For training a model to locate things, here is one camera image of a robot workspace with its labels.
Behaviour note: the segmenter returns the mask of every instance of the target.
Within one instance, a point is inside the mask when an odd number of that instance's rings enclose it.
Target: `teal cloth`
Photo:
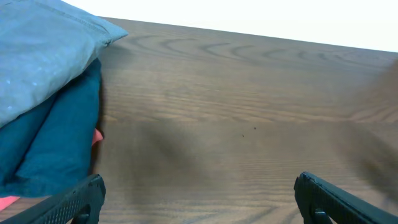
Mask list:
[[[87,176],[98,120],[101,63],[0,129],[0,197],[41,197]]]

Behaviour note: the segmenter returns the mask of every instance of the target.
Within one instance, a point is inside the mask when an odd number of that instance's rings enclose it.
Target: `tabletop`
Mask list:
[[[106,19],[100,223],[303,223],[305,170],[398,214],[398,54]]]

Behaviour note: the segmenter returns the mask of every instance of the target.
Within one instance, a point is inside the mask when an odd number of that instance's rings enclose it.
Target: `wood grain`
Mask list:
[[[398,54],[107,20],[130,35],[101,57],[100,223],[302,223],[304,170],[398,214],[343,131],[398,148]]]

